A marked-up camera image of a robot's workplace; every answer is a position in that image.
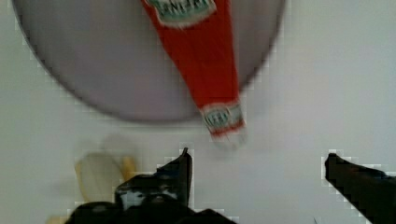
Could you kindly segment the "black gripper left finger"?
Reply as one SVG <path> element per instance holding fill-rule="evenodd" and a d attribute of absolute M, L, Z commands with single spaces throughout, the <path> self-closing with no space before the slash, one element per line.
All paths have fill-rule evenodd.
<path fill-rule="evenodd" d="M 119 185 L 115 203 L 122 209 L 148 203 L 176 202 L 189 204 L 192 180 L 192 157 L 187 147 L 174 160 L 151 175 L 136 175 Z"/>

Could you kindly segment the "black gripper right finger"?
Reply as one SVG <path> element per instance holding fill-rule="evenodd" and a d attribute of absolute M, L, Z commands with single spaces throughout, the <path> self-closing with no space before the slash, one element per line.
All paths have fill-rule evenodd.
<path fill-rule="evenodd" d="M 395 224 L 395 177 L 330 153 L 325 179 L 372 224 Z"/>

